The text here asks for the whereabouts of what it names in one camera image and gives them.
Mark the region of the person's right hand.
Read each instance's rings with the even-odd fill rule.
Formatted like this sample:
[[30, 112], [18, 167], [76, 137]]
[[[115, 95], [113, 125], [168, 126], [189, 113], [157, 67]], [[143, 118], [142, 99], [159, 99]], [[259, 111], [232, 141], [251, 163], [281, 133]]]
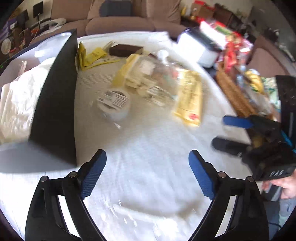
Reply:
[[296, 196], [296, 173], [295, 170], [291, 176], [274, 179], [270, 181], [263, 181], [262, 189], [267, 191], [269, 185], [276, 185], [282, 188], [281, 199], [295, 198]]

